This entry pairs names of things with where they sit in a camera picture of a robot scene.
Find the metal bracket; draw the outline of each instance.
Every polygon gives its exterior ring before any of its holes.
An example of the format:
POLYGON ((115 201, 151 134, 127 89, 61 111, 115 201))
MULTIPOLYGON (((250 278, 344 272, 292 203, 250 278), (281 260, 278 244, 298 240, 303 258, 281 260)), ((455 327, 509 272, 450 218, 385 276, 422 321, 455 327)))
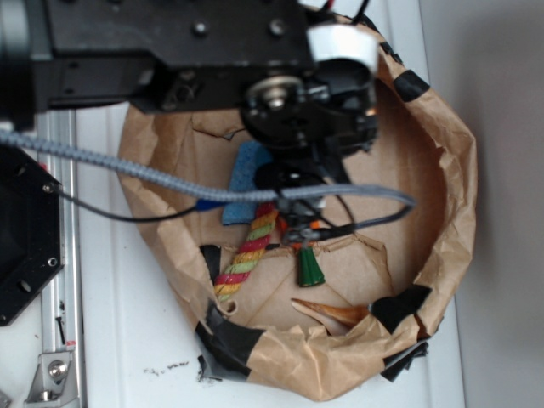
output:
POLYGON ((72 352, 41 354, 25 408, 68 407, 77 400, 77 377, 72 352))
POLYGON ((0 147, 0 326, 11 324, 63 266, 59 182, 24 151, 0 147))
POLYGON ((8 408, 9 404, 11 404, 11 399, 9 399, 6 394, 0 391, 0 408, 8 408))

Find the rope toy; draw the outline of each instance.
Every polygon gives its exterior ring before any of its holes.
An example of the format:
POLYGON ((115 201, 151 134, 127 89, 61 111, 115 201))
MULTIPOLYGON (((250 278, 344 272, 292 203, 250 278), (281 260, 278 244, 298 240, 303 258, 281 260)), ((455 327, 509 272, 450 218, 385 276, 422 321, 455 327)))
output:
POLYGON ((215 279, 213 289, 220 302, 224 302, 240 290, 242 282, 263 257, 275 229, 278 211, 273 202, 265 202, 257 207, 255 217, 246 242, 238 249, 230 266, 215 279))

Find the white wall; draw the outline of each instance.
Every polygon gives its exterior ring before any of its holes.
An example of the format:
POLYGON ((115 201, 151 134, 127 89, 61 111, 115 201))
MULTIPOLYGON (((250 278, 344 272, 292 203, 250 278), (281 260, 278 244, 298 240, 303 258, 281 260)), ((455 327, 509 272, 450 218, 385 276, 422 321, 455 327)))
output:
POLYGON ((544 406, 544 2, 420 0, 431 84, 479 142, 456 297, 467 407, 544 406))

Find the green object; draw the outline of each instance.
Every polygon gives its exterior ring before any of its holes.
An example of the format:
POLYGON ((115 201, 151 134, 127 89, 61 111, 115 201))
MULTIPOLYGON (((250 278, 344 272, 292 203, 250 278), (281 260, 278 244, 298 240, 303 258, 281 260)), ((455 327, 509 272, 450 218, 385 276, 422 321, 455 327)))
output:
POLYGON ((325 276, 315 259, 313 248, 301 248, 298 251, 298 264, 298 285, 300 287, 325 283, 325 276))

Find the black mounting plate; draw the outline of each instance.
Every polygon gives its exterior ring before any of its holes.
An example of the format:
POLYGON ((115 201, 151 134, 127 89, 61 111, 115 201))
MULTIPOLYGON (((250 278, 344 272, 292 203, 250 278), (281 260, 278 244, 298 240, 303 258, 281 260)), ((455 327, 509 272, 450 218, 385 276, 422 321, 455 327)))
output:
POLYGON ((24 151, 0 146, 0 326, 62 269, 59 197, 49 184, 59 182, 24 151))

